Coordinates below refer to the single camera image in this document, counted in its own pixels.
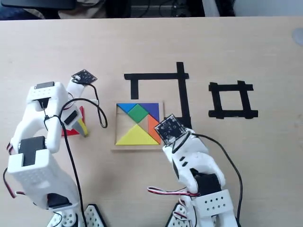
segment red block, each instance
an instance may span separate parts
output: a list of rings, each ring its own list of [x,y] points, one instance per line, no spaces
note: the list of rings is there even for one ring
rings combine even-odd
[[[84,113],[84,108],[83,108],[83,106],[80,106],[79,109],[80,109],[81,114],[82,114],[83,123],[85,123],[85,113]],[[66,130],[66,133],[67,133],[67,136],[79,135],[79,133],[78,133],[76,130],[74,130],[74,129],[72,129],[72,130]]]

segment black circuit board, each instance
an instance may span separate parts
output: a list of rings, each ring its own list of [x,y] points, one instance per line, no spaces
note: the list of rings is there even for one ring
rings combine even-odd
[[[187,133],[173,114],[160,122],[155,130],[167,146]]]
[[[74,78],[75,80],[79,81],[80,83],[86,83],[86,84],[91,84],[98,79],[97,77],[95,77],[93,74],[91,74],[87,70],[82,70],[80,72],[77,72],[74,75],[72,75],[71,77]]]

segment black tape outline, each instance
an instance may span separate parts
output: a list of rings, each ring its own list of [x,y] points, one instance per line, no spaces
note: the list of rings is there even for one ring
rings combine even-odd
[[[192,128],[186,89],[186,79],[189,79],[189,74],[185,73],[183,62],[177,62],[176,73],[125,73],[124,78],[131,81],[131,99],[139,99],[139,80],[177,79],[182,112],[182,117],[177,119],[185,127]]]
[[[224,119],[224,117],[245,117],[252,119],[258,117],[258,110],[251,110],[250,100],[247,91],[253,91],[252,84],[245,84],[244,81],[238,80],[238,84],[218,85],[209,83],[208,90],[212,92],[214,110],[208,111],[209,117]],[[221,105],[220,91],[239,91],[243,110],[223,110]]]

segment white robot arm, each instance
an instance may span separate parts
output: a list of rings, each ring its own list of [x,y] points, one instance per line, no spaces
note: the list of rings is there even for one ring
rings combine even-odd
[[[179,206],[183,207],[183,214],[174,211],[171,220],[189,221],[192,227],[214,227],[216,221],[221,227],[237,227],[230,194],[223,189],[224,174],[195,132],[181,127],[173,115],[155,129],[164,142],[170,143],[163,151],[178,181],[185,185],[185,189],[175,192],[181,195]],[[183,130],[182,136],[175,135]]]
[[[69,217],[68,222],[63,220],[60,225],[66,227],[75,223],[78,227],[83,226],[79,191],[73,179],[60,169],[53,153],[59,150],[61,123],[82,136],[88,134],[81,111],[74,102],[67,105],[60,115],[63,106],[70,99],[79,97],[84,88],[73,83],[72,79],[67,89],[60,82],[31,87],[24,116],[7,147],[10,154],[8,173],[21,183],[25,195],[36,206],[51,212],[59,211],[62,217]],[[46,138],[35,136],[41,129],[47,130]]]

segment blue triangle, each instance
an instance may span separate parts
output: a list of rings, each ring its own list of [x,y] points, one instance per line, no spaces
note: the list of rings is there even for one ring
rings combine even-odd
[[[125,112],[128,113],[137,103],[117,103],[117,105]]]
[[[158,103],[140,103],[140,106],[142,106],[154,119],[160,121]]]

